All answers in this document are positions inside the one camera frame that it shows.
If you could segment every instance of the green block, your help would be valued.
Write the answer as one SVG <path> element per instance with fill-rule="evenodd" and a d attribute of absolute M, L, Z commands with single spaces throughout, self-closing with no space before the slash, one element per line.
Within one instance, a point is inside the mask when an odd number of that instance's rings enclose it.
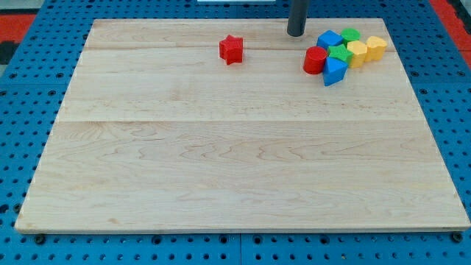
<path fill-rule="evenodd" d="M 329 57 L 344 61 L 348 65 L 350 64 L 350 61 L 352 60 L 353 56 L 353 53 L 347 50 L 347 48 L 345 48 L 345 45 L 343 44 L 340 44 L 338 46 L 329 46 L 329 48 L 327 49 L 327 54 L 329 54 Z"/>
<path fill-rule="evenodd" d="M 344 45 L 347 45 L 350 41 L 360 40 L 360 32 L 353 28 L 342 30 L 340 36 L 344 39 Z"/>

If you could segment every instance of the blue pegboard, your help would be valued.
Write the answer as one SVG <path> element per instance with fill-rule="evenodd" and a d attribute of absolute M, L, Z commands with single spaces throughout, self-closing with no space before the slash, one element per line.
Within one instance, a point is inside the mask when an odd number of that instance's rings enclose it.
<path fill-rule="evenodd" d="M 275 5 L 46 0 L 0 80 L 0 263 L 470 264 L 471 232 L 24 236 L 14 221 L 95 18 L 286 18 Z M 471 73 L 426 1 L 311 1 L 312 18 L 383 18 L 471 213 Z"/>

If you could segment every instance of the colored block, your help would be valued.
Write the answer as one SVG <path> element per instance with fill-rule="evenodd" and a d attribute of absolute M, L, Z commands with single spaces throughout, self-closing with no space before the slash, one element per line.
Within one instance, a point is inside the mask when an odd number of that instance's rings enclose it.
<path fill-rule="evenodd" d="M 219 41 L 219 56 L 226 60 L 226 64 L 242 63 L 244 53 L 244 39 L 228 35 L 225 40 Z"/>
<path fill-rule="evenodd" d="M 314 46 L 306 51 L 304 59 L 304 71 L 308 74 L 320 74 L 324 69 L 327 51 L 319 46 Z"/>
<path fill-rule="evenodd" d="M 363 65 L 363 62 L 366 58 L 366 53 L 368 52 L 368 47 L 365 43 L 362 43 L 359 40 L 350 41 L 347 44 L 347 50 L 353 53 L 352 60 L 348 65 L 349 68 L 357 68 Z"/>
<path fill-rule="evenodd" d="M 324 85 L 329 86 L 344 79 L 348 65 L 336 58 L 327 57 L 324 65 Z"/>
<path fill-rule="evenodd" d="M 368 52 L 366 53 L 365 62 L 369 62 L 371 60 L 381 60 L 388 43 L 382 38 L 372 36 L 366 40 L 366 46 Z"/>
<path fill-rule="evenodd" d="M 337 33 L 333 32 L 332 30 L 328 30 L 322 33 L 317 38 L 316 46 L 322 47 L 324 49 L 328 49 L 329 46 L 337 46 L 342 44 L 344 39 Z"/>
<path fill-rule="evenodd" d="M 353 56 L 353 53 L 347 50 L 347 48 L 345 48 L 345 45 L 343 44 L 340 44 L 338 46 L 329 46 L 329 48 L 327 49 L 327 53 L 329 54 L 329 57 L 342 60 L 347 64 L 350 64 L 350 61 L 352 60 Z"/>
<path fill-rule="evenodd" d="M 344 45 L 347 45 L 350 41 L 360 40 L 360 32 L 353 28 L 342 30 L 340 36 L 344 39 Z"/>

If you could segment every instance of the yellow hexagon block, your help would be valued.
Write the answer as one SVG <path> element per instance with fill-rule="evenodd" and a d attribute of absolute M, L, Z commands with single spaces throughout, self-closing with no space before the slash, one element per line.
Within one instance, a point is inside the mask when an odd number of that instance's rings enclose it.
<path fill-rule="evenodd" d="M 381 60 L 388 43 L 382 38 L 372 36 L 366 40 L 366 46 L 368 52 L 366 53 L 365 62 L 369 62 L 370 60 Z"/>
<path fill-rule="evenodd" d="M 352 60 L 348 65 L 349 68 L 357 68 L 363 65 L 365 61 L 368 48 L 365 43 L 359 40 L 350 41 L 347 43 L 347 50 L 353 53 Z"/>

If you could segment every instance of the blue block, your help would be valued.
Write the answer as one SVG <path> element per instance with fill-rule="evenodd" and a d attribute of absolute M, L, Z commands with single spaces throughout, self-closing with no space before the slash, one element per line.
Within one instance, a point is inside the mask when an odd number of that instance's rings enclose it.
<path fill-rule="evenodd" d="M 327 57 L 324 65 L 324 85 L 329 86 L 344 79 L 348 64 L 336 58 Z"/>
<path fill-rule="evenodd" d="M 324 49 L 328 49 L 329 46 L 338 46 L 344 42 L 344 39 L 339 34 L 333 32 L 332 30 L 328 30 L 322 33 L 317 38 L 317 46 L 321 46 Z"/>

